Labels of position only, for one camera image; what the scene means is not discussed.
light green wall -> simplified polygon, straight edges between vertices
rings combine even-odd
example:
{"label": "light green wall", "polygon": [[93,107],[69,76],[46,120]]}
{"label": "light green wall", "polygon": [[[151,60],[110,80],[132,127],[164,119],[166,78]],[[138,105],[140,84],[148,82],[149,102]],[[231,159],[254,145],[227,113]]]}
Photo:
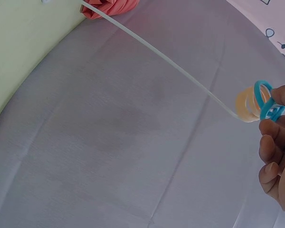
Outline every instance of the light green wall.
{"label": "light green wall", "polygon": [[78,0],[0,0],[0,112],[42,58],[82,20]]}

blue ring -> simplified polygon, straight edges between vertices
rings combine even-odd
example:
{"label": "blue ring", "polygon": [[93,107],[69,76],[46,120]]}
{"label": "blue ring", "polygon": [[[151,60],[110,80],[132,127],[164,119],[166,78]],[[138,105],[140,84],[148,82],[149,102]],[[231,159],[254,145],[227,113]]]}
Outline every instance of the blue ring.
{"label": "blue ring", "polygon": [[269,92],[271,92],[272,90],[272,86],[267,81],[261,80],[255,83],[254,86],[255,98],[257,104],[261,108],[260,119],[261,120],[271,119],[272,121],[275,122],[285,111],[285,106],[272,109],[272,106],[276,104],[276,102],[272,97],[265,104],[261,95],[261,86],[265,86],[269,90]]}

pink fabric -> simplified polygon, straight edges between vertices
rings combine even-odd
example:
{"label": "pink fabric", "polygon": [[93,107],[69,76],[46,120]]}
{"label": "pink fabric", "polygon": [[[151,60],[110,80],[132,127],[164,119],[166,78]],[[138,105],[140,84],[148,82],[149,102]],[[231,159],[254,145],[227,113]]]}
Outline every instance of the pink fabric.
{"label": "pink fabric", "polygon": [[[85,0],[85,1],[109,16],[126,13],[134,9],[139,2],[139,0]],[[87,7],[83,7],[82,13],[87,18],[90,19],[100,18],[100,16],[97,13],[94,13]]]}
{"label": "pink fabric", "polygon": [[285,0],[228,0],[285,56]]}

white wire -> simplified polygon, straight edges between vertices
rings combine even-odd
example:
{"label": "white wire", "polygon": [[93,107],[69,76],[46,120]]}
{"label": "white wire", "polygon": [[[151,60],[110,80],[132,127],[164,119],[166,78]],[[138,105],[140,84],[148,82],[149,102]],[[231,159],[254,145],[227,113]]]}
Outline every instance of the white wire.
{"label": "white wire", "polygon": [[142,43],[143,45],[145,45],[148,49],[150,49],[151,51],[153,51],[155,54],[157,54],[159,57],[161,57],[162,59],[164,59],[166,62],[168,62],[171,66],[173,66],[175,69],[177,69],[178,71],[180,71],[183,75],[185,75],[190,81],[192,81],[193,83],[195,83],[199,88],[201,88],[205,93],[207,93],[215,102],[217,102],[223,109],[225,109],[230,115],[232,115],[233,117],[238,119],[238,115],[235,114],[230,108],[228,108],[221,100],[219,100],[213,93],[211,93],[205,86],[203,86],[198,80],[196,80],[192,75],[190,75],[187,71],[185,71],[183,68],[181,68],[178,64],[176,64],[172,59],[170,59],[168,56],[166,56],[165,54],[163,54],[160,50],[158,50],[156,47],[154,47],[153,45],[149,44],[147,41],[145,41],[143,38],[141,38],[140,36],[138,36],[136,33],[132,32],[131,30],[129,30],[127,27],[125,27],[124,25],[122,25],[121,23],[119,23],[118,21],[114,20],[113,18],[111,18],[110,16],[106,15],[105,13],[103,13],[102,11],[100,11],[99,9],[91,6],[90,4],[88,4],[87,2],[85,2],[84,0],[81,0],[81,4],[84,5],[85,7],[89,8],[90,10],[94,11],[95,13],[99,14],[100,16],[102,16],[103,18],[105,18],[106,20],[108,20],[109,22],[111,22],[112,24],[116,25],[118,28],[120,28],[121,30],[123,30],[124,32],[126,32],[127,34],[129,34],[131,37],[133,37],[134,39],[136,39],[137,41],[139,41],[140,43]]}

wrinkled fabric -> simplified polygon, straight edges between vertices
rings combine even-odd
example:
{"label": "wrinkled fabric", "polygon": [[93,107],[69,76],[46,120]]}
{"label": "wrinkled fabric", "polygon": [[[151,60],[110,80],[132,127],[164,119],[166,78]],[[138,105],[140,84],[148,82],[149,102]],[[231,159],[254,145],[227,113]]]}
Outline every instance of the wrinkled fabric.
{"label": "wrinkled fabric", "polygon": [[[138,5],[139,0],[86,0],[86,2],[105,14],[112,16],[134,9]],[[89,19],[101,18],[101,16],[87,7],[83,7],[82,13]]]}

